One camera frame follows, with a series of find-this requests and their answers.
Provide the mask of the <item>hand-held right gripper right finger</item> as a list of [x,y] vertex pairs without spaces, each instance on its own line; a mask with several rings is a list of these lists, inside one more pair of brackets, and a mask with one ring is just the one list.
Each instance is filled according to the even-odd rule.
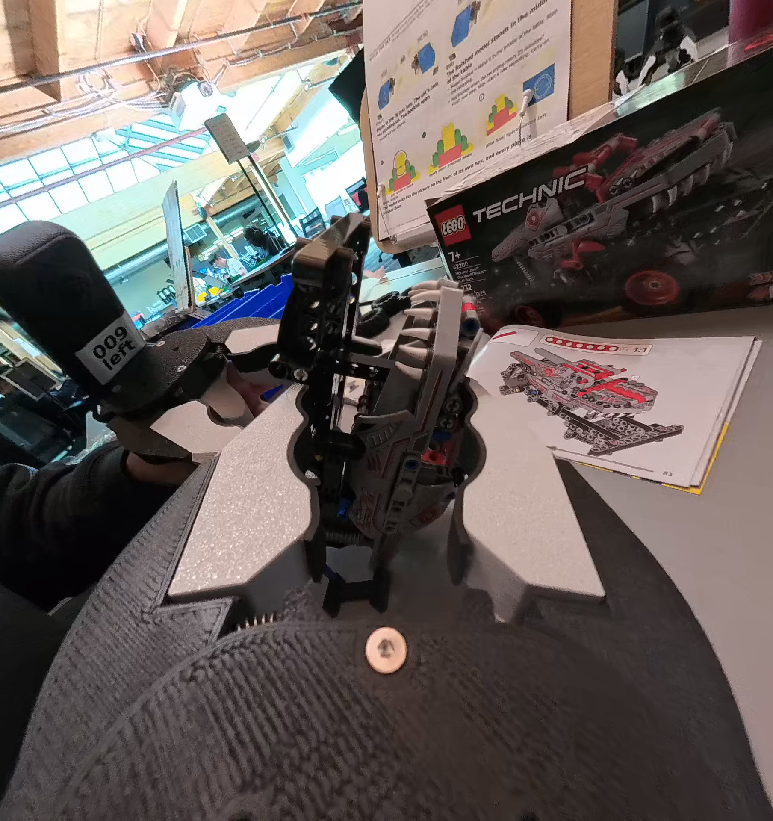
[[474,456],[451,515],[450,577],[486,593],[496,621],[535,600],[600,604],[605,589],[549,449],[507,399],[468,385],[461,455]]

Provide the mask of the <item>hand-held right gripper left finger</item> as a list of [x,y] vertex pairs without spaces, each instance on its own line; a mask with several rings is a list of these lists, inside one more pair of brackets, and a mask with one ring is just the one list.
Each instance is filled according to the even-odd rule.
[[295,461],[306,389],[293,385],[221,452],[168,588],[173,602],[282,603],[310,578],[315,482]]

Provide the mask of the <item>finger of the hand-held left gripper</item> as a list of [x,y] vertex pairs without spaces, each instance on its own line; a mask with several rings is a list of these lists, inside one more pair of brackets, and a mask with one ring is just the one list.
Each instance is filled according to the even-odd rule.
[[225,341],[227,358],[240,374],[270,374],[280,353],[279,323],[234,329]]
[[172,407],[149,427],[186,452],[220,452],[242,431],[241,425],[215,420],[205,404]]

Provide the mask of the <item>grey black toy brick model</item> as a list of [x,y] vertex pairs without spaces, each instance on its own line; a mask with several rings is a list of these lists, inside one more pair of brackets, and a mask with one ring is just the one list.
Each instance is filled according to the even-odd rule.
[[480,323],[443,278],[412,290],[392,349],[358,337],[370,221],[333,217],[297,243],[273,377],[302,386],[298,447],[317,481],[318,524],[305,552],[314,580],[326,549],[363,545],[386,564],[405,536],[440,518],[463,479],[457,464],[472,401],[463,386]]

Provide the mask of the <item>person's left hand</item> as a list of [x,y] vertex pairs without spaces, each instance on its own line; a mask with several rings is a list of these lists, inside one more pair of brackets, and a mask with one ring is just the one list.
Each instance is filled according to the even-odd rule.
[[[229,363],[225,369],[227,384],[245,401],[248,411],[255,418],[262,413],[268,404],[262,399],[266,387],[251,381],[247,374],[242,374],[236,366]],[[197,469],[193,461],[168,461],[152,463],[139,455],[128,452],[125,458],[125,471],[135,482],[153,484],[162,487],[177,488]]]

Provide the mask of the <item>blue storage bin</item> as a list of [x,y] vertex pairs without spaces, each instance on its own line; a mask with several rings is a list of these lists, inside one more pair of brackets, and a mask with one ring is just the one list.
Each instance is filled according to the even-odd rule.
[[224,304],[204,319],[185,324],[183,328],[204,328],[232,319],[279,320],[291,291],[292,278],[287,275],[277,285],[270,284],[260,290],[248,292],[240,298]]

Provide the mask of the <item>white standing board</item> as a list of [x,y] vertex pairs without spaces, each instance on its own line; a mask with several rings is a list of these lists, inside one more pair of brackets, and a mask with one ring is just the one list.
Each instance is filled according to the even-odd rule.
[[176,293],[176,309],[180,312],[189,312],[195,307],[195,285],[185,245],[179,191],[175,180],[169,185],[163,197],[162,216],[166,230],[166,257]]

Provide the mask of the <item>black rubber toy tyre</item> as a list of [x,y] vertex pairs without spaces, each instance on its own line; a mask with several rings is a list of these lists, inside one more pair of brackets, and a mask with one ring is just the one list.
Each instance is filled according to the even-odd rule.
[[373,339],[387,331],[392,319],[410,308],[410,289],[403,292],[390,292],[377,298],[370,305],[370,311],[363,313],[356,326],[357,336]]

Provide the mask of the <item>grey panel on black stand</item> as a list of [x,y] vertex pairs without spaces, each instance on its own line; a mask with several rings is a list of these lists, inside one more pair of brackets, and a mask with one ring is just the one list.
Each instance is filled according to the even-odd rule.
[[272,184],[254,158],[253,151],[243,140],[231,118],[223,113],[207,119],[204,126],[227,162],[235,164],[248,180],[271,226],[278,231],[282,243],[287,247],[293,245],[296,240],[293,223]]

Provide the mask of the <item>white instruction booklet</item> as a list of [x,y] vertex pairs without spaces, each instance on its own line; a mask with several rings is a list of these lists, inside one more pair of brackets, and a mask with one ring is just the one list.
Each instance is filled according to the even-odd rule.
[[753,336],[619,339],[508,325],[467,375],[554,457],[700,494],[760,348]]

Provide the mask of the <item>person's black clothing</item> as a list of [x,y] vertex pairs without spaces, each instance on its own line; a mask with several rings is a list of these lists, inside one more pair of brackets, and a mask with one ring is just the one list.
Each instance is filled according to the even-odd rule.
[[0,801],[63,635],[46,612],[0,585]]

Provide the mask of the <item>white printed instruction sheet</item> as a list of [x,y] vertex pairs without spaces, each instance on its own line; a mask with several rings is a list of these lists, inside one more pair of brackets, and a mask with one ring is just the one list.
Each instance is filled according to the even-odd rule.
[[364,2],[379,240],[424,236],[428,200],[566,122],[571,16],[570,1]]

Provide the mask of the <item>black toy set box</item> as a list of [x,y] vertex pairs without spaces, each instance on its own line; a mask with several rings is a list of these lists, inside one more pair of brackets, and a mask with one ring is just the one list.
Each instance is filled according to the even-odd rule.
[[428,207],[484,328],[773,304],[773,32]]

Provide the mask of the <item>black white toy figure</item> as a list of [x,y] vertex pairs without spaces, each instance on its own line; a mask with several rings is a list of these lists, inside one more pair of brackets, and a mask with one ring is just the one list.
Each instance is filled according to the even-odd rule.
[[621,97],[649,86],[696,62],[698,57],[697,38],[693,30],[682,21],[673,6],[666,6],[659,10],[655,18],[654,40],[639,69],[628,73],[625,62],[620,62],[621,66],[613,78],[613,95]]

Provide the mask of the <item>magenta container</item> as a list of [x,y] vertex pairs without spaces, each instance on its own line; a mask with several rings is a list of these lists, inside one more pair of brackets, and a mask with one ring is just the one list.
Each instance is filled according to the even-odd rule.
[[773,25],[773,1],[730,1],[729,44],[744,41]]

